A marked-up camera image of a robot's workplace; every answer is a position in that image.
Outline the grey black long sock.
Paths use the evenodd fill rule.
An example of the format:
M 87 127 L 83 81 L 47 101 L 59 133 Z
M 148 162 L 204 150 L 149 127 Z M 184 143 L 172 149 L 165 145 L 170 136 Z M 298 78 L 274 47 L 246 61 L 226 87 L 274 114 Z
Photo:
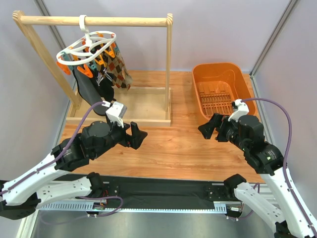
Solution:
M 90 105 L 97 102 L 102 102 L 102 98 L 95 89 L 91 79 L 79 72 L 76 68 L 73 69 L 73 75 L 77 83 L 77 88 L 80 96 Z

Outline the black white striped sock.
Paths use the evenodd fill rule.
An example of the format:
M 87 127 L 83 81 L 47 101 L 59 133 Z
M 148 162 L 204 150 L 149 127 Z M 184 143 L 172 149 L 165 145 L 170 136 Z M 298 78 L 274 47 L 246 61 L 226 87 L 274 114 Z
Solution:
M 91 81 L 100 97 L 108 102 L 114 100 L 113 84 L 106 76 L 103 76 L 99 71 L 93 71 L 93 78 Z

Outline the brown argyle sock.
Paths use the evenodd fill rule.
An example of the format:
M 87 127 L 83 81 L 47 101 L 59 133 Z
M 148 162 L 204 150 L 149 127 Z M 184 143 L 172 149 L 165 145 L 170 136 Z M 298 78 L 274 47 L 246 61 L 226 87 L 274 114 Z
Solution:
M 114 57 L 104 53 L 103 60 L 106 63 L 106 67 L 103 70 L 104 76 L 111 80 L 112 84 L 117 88 L 129 90 L 133 79 L 126 69 L 121 52 L 116 52 Z

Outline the teal clothes peg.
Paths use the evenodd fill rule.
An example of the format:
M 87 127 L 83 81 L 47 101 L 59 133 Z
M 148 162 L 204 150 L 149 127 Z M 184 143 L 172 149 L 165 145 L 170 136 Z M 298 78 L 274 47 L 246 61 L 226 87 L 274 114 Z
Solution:
M 97 70 L 97 64 L 96 64 L 96 61 L 94 59 L 89 62 L 89 68 L 93 71 Z

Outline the white round clip hanger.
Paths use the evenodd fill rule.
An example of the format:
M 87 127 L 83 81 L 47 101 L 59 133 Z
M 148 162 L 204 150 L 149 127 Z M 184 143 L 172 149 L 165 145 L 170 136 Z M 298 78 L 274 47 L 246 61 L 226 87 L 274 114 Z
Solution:
M 57 55 L 57 61 L 66 66 L 75 66 L 93 61 L 100 56 L 116 40 L 116 34 L 111 31 L 90 32 L 85 22 L 86 15 L 79 16 L 79 27 L 84 36 L 72 43 Z

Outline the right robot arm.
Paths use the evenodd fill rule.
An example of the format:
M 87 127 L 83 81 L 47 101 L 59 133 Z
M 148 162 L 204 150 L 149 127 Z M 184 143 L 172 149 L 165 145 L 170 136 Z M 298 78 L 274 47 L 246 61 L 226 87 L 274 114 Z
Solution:
M 276 238 L 315 238 L 317 220 L 305 205 L 286 167 L 286 157 L 268 143 L 264 126 L 256 116 L 214 114 L 198 127 L 205 139 L 217 132 L 216 141 L 230 142 L 243 151 L 247 164 L 265 181 L 278 206 L 275 207 L 240 175 L 226 179 L 235 198 L 246 203 L 271 228 Z

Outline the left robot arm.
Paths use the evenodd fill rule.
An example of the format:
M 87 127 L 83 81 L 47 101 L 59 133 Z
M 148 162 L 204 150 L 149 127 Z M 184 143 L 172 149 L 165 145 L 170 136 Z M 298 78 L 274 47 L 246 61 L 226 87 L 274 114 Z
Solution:
M 106 193 L 106 186 L 100 174 L 95 172 L 64 184 L 50 183 L 88 165 L 117 144 L 136 150 L 147 135 L 135 122 L 123 126 L 103 121 L 91 123 L 81 133 L 54 147 L 26 174 L 0 182 L 1 217 L 19 220 L 56 201 L 78 197 L 92 200 L 101 198 Z

